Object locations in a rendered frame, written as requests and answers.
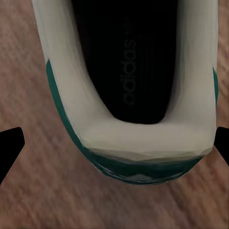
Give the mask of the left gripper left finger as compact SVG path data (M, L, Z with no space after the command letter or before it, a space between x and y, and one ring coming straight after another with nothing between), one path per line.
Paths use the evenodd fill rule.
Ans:
M0 184L24 145L21 127L0 132Z

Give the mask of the gym shoe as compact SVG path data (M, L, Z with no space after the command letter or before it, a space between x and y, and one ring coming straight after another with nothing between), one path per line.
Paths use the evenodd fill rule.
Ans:
M218 0L32 0L52 97L81 153L136 186L212 152Z

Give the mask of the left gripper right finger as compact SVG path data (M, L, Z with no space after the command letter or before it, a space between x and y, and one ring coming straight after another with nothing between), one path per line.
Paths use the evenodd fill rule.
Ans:
M214 144L229 165L229 129L218 127Z

